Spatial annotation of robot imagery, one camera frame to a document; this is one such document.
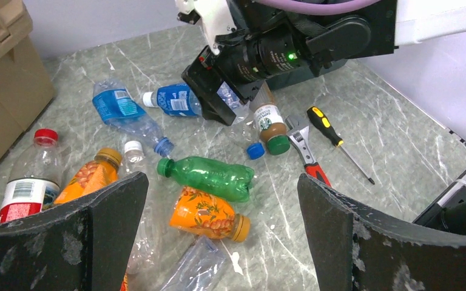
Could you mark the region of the blue label water bottle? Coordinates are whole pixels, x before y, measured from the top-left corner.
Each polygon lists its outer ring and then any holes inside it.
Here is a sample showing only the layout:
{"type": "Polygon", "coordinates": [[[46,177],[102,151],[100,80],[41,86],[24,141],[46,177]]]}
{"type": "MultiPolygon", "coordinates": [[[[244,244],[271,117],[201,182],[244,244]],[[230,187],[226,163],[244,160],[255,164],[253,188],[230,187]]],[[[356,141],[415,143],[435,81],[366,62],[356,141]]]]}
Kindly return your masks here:
{"type": "MultiPolygon", "coordinates": [[[[243,105],[225,82],[217,93],[236,114],[233,124],[238,124],[249,117],[248,105],[243,105]]],[[[145,92],[142,95],[142,102],[146,107],[159,108],[169,116],[203,117],[197,96],[184,82],[160,87],[153,92],[145,92]]]]}

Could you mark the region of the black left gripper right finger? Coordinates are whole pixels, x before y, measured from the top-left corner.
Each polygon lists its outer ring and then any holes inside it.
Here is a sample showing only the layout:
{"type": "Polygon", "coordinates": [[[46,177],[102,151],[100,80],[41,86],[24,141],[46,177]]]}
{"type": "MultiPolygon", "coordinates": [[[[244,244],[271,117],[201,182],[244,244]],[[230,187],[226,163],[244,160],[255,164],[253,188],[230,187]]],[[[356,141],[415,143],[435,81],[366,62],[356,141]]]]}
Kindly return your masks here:
{"type": "Polygon", "coordinates": [[[397,219],[307,174],[297,193],[320,290],[466,290],[466,236],[397,219]]]}

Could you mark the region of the crushed clear blue label bottle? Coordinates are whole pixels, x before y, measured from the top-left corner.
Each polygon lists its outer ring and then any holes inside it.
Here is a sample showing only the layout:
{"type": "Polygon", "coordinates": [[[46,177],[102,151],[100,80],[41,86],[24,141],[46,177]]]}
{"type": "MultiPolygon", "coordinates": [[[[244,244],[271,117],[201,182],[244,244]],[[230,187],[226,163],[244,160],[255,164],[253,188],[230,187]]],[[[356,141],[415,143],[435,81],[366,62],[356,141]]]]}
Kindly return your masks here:
{"type": "Polygon", "coordinates": [[[225,270],[225,254],[211,239],[199,236],[158,290],[213,290],[225,270]]]}

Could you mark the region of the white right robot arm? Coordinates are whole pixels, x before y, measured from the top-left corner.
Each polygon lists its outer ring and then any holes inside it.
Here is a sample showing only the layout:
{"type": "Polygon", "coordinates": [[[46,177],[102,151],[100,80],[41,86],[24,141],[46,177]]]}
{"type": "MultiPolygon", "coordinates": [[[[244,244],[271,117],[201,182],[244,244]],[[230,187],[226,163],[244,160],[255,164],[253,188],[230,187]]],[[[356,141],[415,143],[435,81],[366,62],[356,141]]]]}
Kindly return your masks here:
{"type": "Polygon", "coordinates": [[[218,95],[242,103],[264,82],[281,89],[337,69],[347,59],[466,32],[466,1],[177,1],[178,19],[201,26],[207,45],[182,72],[204,118],[231,125],[218,95]]]}

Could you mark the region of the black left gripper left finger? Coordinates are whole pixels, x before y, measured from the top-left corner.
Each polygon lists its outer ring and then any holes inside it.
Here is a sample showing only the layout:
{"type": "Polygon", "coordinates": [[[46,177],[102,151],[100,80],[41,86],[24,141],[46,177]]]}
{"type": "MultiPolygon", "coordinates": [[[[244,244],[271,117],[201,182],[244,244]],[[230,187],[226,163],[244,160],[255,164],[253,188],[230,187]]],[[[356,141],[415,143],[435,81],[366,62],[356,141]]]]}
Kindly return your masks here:
{"type": "Polygon", "coordinates": [[[120,290],[148,186],[135,172],[0,225],[0,290],[120,290]]]}

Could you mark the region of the brown coffee bottle green cap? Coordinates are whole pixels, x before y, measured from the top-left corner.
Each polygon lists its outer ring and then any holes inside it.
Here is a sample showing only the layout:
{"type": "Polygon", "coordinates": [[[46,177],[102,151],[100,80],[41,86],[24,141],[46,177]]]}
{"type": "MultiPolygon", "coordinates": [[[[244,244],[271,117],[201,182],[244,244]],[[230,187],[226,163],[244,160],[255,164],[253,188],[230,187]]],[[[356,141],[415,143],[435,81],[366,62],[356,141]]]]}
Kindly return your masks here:
{"type": "Polygon", "coordinates": [[[254,114],[255,127],[260,139],[272,155],[281,155],[290,148],[287,127],[269,86],[264,82],[249,109],[254,114]]]}

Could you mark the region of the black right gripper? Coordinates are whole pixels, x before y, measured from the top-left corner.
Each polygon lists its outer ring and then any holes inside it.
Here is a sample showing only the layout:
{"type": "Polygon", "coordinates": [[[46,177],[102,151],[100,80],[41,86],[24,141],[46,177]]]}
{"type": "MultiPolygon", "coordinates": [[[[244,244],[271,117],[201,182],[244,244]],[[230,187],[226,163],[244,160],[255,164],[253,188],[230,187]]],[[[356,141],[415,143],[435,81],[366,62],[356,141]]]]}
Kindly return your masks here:
{"type": "Polygon", "coordinates": [[[263,81],[309,67],[313,56],[305,38],[293,28],[273,28],[252,38],[245,30],[218,35],[218,55],[205,46],[181,74],[197,96],[203,117],[226,126],[237,117],[218,94],[225,83],[241,105],[251,105],[263,81]]]}

